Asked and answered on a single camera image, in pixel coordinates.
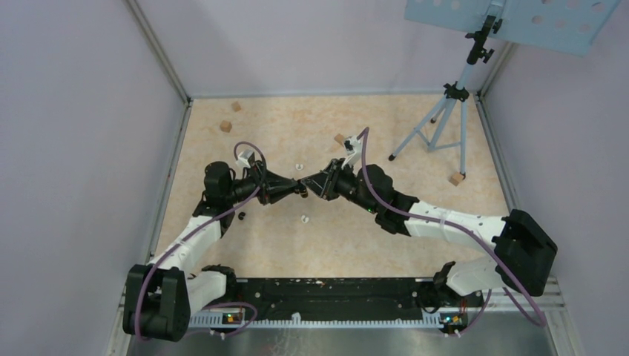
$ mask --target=cable tie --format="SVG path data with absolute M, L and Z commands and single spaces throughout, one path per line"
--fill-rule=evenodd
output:
M 439 220 L 439 228 L 441 229 L 441 233 L 444 235 L 444 239 L 447 242 L 449 242 L 450 239 L 448 238 L 448 234 L 446 233 L 446 221 L 451 213 L 452 213 L 452 210 L 443 209 L 443 211 L 440 214 L 440 220 Z

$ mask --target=wooden cube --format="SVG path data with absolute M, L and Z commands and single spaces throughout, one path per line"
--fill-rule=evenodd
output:
M 241 111 L 242 108 L 240 107 L 240 104 L 238 102 L 232 102 L 231 103 L 231 109 L 234 110 L 235 112 Z
M 335 136 L 335 141 L 338 142 L 339 145 L 343 146 L 343 142 L 345 142 L 345 136 L 339 133 Z
M 449 182 L 452 183 L 454 186 L 457 186 L 459 185 L 459 183 L 463 182 L 463 179 L 465 179 L 465 176 L 463 174 L 460 174 L 459 172 L 456 172 L 450 177 Z
M 223 120 L 223 122 L 220 123 L 220 130 L 222 132 L 231 131 L 231 122 Z

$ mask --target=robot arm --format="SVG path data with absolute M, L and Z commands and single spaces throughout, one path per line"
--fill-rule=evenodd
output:
M 432 219 L 422 220 L 397 214 L 386 209 L 372 196 L 362 170 L 354 175 L 357 152 L 358 155 L 362 152 L 358 138 L 349 137 L 344 144 L 348 159 L 333 159 L 320 173 L 302 178 L 301 182 L 314 194 L 325 200 L 345 197 L 375 214 L 375 222 L 391 234 L 432 237 L 484 251 L 466 233 L 445 222 L 462 225 L 479 236 L 505 262 L 529 294 L 543 294 L 557 246 L 529 214 L 514 209 L 508 217 L 485 217 L 440 208 L 396 191 L 391 177 L 382 168 L 367 165 L 372 187 L 385 202 L 399 210 Z M 505 286 L 518 291 L 512 280 L 489 256 L 465 263 L 447 263 L 435 275 L 434 281 L 435 287 L 445 289 L 446 293 L 453 291 L 460 296 Z
M 213 162 L 205 168 L 202 198 L 183 232 L 166 248 L 171 254 L 159 264 L 148 282 L 145 295 L 140 295 L 142 284 L 153 264 L 162 260 L 164 253 L 155 256 L 149 264 L 135 265 L 129 271 L 123 321 L 126 333 L 134 334 L 139 298 L 143 299 L 140 315 L 142 335 L 177 341 L 185 334 L 190 315 L 225 294 L 229 272 L 233 272 L 230 268 L 203 268 L 198 276 L 187 277 L 192 275 L 193 268 L 211 245 L 227 232 L 235 213 L 232 211 L 210 222 L 213 217 L 232 210 L 234 204 L 250 197 L 257 187 L 260 190 L 256 197 L 263 205 L 276 203 L 293 193 L 307 197 L 303 185 L 268 171 L 263 162 L 255 160 L 250 150 L 238 156 L 237 165 L 245 168 L 242 179 L 233 177 L 225 162 Z

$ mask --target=light purple wall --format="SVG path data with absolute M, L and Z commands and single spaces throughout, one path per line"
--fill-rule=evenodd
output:
M 192 96 L 439 91 L 473 45 L 404 20 L 406 0 L 138 2 Z
M 554 274 L 588 355 L 629 337 L 629 1 L 584 58 L 519 47 L 487 97 L 522 208 L 559 246 Z
M 182 113 L 123 1 L 1 2 L 0 354 L 105 352 Z

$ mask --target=beige floor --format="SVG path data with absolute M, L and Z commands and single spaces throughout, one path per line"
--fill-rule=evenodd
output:
M 371 128 L 367 160 L 379 164 L 402 193 L 445 208 L 483 215 L 503 215 L 502 195 L 487 141 L 473 102 L 469 105 L 467 179 L 458 187 L 448 177 L 458 170 L 457 148 L 427 153 L 419 138 L 400 156 L 387 157 L 440 98 L 438 95 L 309 96 L 195 100 L 174 177 L 157 252 L 185 227 L 203 190 L 203 169 L 213 161 L 233 164 L 232 148 L 240 140 L 258 145 L 269 170 L 300 178 L 342 157 L 333 138 Z M 458 106 L 440 144 L 458 140 Z M 231 121 L 231 133 L 219 129 Z M 435 125 L 427 128 L 432 132 Z M 302 171 L 294 167 L 304 165 Z M 428 238 L 391 235 L 374 216 L 340 198 L 325 202 L 290 196 L 275 205 L 252 201 L 243 208 L 224 238 L 199 264 L 221 263 L 239 277 L 401 277 L 432 276 L 450 260 L 471 260 L 476 251 Z M 300 216 L 310 222 L 304 224 Z

